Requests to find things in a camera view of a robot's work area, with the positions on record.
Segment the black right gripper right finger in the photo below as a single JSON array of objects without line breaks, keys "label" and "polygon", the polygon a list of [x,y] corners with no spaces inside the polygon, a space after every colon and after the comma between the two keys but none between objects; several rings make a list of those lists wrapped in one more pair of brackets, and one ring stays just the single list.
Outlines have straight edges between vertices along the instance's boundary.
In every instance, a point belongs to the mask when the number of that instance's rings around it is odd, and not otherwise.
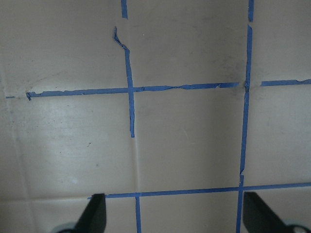
[{"label": "black right gripper right finger", "polygon": [[286,232],[286,225],[256,192],[244,192],[242,220],[249,233]]}]

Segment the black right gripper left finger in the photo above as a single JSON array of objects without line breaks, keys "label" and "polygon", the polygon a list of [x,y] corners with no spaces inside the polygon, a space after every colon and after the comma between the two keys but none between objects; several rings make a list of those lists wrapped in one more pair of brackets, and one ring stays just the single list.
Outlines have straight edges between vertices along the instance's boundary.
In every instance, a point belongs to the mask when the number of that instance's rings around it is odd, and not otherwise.
[{"label": "black right gripper left finger", "polygon": [[74,232],[103,233],[106,221],[105,194],[94,194],[74,226]]}]

